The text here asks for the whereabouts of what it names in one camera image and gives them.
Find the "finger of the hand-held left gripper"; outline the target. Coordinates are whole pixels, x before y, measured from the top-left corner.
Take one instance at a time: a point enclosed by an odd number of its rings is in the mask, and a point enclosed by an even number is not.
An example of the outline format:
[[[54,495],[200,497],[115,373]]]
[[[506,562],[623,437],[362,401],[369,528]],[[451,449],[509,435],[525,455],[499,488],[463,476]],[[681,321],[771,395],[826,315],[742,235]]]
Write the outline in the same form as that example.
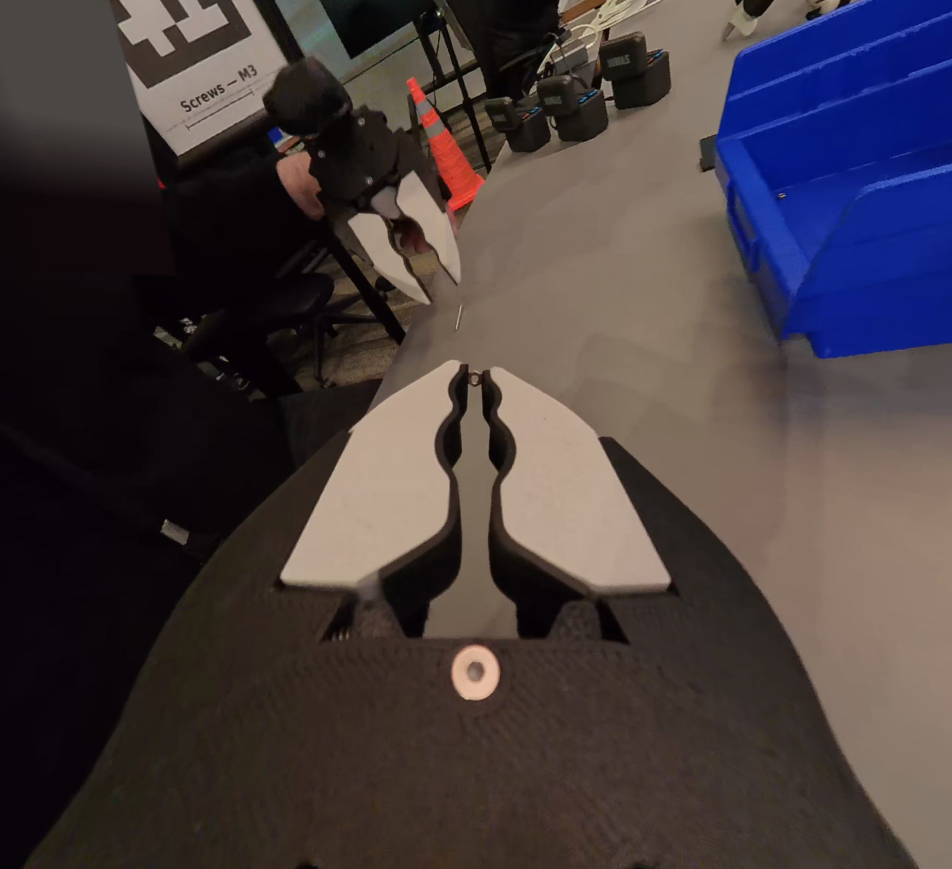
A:
[[[416,173],[409,173],[398,186],[396,205],[400,212],[401,245],[416,254],[433,252],[450,279],[460,285],[462,267],[454,220],[438,197],[432,196]]]
[[[377,274],[418,304],[432,299],[397,244],[391,223],[373,212],[356,213],[349,220],[351,232]]]

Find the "grey power adapter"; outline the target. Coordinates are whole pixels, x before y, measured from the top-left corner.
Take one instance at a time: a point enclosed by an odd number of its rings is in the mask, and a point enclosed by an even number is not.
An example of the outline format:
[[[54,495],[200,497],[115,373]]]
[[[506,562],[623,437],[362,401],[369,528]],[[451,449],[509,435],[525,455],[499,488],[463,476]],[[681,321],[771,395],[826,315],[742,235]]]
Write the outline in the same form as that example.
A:
[[[597,56],[601,33],[589,25],[566,31],[552,46],[550,61],[557,73],[572,72]]]

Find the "black office chair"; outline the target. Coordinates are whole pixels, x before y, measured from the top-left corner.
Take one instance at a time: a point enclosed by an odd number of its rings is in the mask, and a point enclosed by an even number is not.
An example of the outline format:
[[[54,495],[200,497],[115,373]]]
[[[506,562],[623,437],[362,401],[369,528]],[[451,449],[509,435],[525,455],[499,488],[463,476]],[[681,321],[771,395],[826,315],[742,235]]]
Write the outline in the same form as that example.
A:
[[[342,327],[381,327],[401,343],[406,336],[386,294],[351,271],[351,282],[368,291],[335,296],[335,281],[323,272],[299,272],[273,280],[250,300],[202,317],[184,315],[172,297],[155,303],[154,328],[171,338],[173,348],[191,362],[207,364],[217,377],[227,376],[237,388],[268,399],[303,392],[294,363],[285,363],[269,344],[277,335],[293,334],[296,345],[309,343],[316,388],[334,386],[325,374],[327,341]]]

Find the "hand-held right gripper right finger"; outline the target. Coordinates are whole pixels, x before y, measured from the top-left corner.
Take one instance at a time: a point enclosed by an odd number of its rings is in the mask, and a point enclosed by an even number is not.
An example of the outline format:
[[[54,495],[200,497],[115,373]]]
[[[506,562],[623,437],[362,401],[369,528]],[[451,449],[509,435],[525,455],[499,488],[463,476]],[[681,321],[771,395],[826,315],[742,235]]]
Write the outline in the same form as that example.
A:
[[[482,373],[492,486],[491,577],[520,632],[548,632],[566,604],[596,610],[671,590],[672,579],[601,438],[501,367]]]

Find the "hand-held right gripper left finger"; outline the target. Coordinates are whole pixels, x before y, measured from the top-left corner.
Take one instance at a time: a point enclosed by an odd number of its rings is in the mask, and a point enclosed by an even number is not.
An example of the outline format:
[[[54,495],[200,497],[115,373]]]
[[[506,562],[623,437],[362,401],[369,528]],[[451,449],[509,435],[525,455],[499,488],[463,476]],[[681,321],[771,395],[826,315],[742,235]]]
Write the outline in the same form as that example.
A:
[[[386,601],[425,621],[462,562],[454,467],[462,454],[469,368],[448,361],[354,425],[280,573],[293,589]]]

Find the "black easel stand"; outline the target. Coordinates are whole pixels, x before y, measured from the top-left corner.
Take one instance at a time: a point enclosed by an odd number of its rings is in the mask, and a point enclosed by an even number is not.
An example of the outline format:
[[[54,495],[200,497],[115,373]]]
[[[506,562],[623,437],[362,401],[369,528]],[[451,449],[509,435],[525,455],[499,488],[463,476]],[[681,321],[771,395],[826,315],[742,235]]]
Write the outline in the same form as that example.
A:
[[[470,96],[465,77],[482,73],[482,63],[488,62],[488,36],[482,19],[482,0],[432,0],[435,7],[426,10],[414,21],[423,52],[433,73],[432,81],[422,90],[426,95],[458,83],[462,102],[440,110],[442,119],[456,111],[466,112],[473,136],[482,158],[482,168],[491,171],[492,159],[485,147],[475,102],[485,100],[487,91]]]

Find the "white sign with black pattern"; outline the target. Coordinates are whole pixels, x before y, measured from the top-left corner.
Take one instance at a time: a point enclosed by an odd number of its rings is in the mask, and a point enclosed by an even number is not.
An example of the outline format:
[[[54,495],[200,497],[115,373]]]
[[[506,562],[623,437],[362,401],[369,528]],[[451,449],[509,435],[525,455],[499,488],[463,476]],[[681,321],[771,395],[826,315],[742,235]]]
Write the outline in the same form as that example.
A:
[[[302,57],[275,0],[109,0],[140,112],[182,170],[264,134],[264,95]]]

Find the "blue plastic bin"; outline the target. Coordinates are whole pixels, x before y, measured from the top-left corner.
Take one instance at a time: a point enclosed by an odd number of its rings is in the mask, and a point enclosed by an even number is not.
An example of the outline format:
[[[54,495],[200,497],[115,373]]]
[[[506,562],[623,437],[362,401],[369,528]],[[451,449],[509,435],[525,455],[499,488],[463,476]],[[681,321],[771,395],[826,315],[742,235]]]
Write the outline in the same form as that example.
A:
[[[779,342],[950,343],[951,0],[861,0],[744,49],[715,171]]]

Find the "orange traffic cone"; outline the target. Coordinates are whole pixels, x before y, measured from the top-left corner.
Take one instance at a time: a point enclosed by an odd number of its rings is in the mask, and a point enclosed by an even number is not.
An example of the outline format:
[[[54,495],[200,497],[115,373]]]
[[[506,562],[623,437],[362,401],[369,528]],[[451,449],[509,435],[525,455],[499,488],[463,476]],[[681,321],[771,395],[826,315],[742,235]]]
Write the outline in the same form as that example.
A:
[[[484,178],[472,167],[416,78],[408,79],[408,88],[439,176],[449,191],[448,206],[452,212],[459,212],[474,201]]]

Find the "person's left forearm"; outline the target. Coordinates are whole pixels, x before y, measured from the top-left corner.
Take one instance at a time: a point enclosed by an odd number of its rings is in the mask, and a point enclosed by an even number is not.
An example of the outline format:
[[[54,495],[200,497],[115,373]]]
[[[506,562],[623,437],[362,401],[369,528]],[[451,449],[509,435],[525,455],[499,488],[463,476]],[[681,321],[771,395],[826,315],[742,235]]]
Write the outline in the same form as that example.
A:
[[[314,240],[322,220],[305,216],[284,190],[276,151],[204,169],[163,194],[177,268],[274,275]]]

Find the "person's left hand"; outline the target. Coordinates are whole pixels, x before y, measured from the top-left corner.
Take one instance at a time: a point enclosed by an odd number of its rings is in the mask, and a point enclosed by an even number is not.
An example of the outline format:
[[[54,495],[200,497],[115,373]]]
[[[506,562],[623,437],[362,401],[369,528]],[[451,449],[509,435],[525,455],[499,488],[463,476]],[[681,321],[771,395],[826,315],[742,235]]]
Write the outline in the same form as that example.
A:
[[[325,217],[325,208],[320,200],[322,188],[310,172],[311,158],[307,152],[288,154],[276,163],[276,171],[284,190],[311,220]]]

